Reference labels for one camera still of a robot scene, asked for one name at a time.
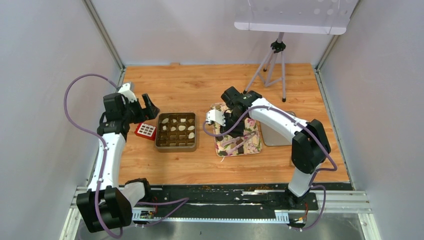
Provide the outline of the pink silicone tongs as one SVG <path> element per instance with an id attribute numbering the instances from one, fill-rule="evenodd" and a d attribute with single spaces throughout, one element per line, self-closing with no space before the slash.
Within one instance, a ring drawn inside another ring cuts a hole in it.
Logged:
<path id="1" fill-rule="evenodd" d="M 222 156 L 241 156 L 259 153 L 262 150 L 258 131 L 251 131 L 244 136 L 229 137 L 221 143 Z"/>

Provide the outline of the floral patterned tray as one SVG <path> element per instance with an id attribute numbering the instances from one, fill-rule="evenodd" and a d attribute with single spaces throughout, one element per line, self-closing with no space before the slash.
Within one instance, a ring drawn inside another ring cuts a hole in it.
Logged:
<path id="1" fill-rule="evenodd" d="M 214 140 L 216 154 L 219 157 L 233 157 L 260 153 L 263 145 L 258 125 L 257 121 L 246 118 L 243 136 L 224 135 L 216 137 Z"/>

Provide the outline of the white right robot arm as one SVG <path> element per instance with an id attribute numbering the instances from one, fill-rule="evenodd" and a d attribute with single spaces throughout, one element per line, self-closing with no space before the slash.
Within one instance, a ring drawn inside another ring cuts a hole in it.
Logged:
<path id="1" fill-rule="evenodd" d="M 251 90 L 239 92 L 231 86 L 221 95 L 229 108 L 223 113 L 222 134 L 235 135 L 240 124 L 252 119 L 269 127 L 291 145 L 291 161 L 295 167 L 285 195 L 286 204 L 298 209 L 306 201 L 318 168 L 329 158 L 331 146 L 323 124 L 294 117 L 271 104 L 265 97 Z"/>

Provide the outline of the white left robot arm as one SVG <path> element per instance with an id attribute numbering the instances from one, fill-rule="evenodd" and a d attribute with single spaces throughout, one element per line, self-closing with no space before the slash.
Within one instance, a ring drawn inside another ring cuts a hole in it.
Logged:
<path id="1" fill-rule="evenodd" d="M 103 97 L 104 112 L 94 136 L 99 139 L 93 178 L 87 191 L 76 198 L 76 206 L 90 233 L 113 229 L 122 230 L 132 222 L 133 207 L 153 201 L 151 186 L 146 178 L 136 178 L 119 188 L 119 171 L 123 150 L 131 124 L 143 123 L 158 116 L 160 109 L 148 94 L 142 94 L 145 107 L 128 94 L 111 93 Z"/>

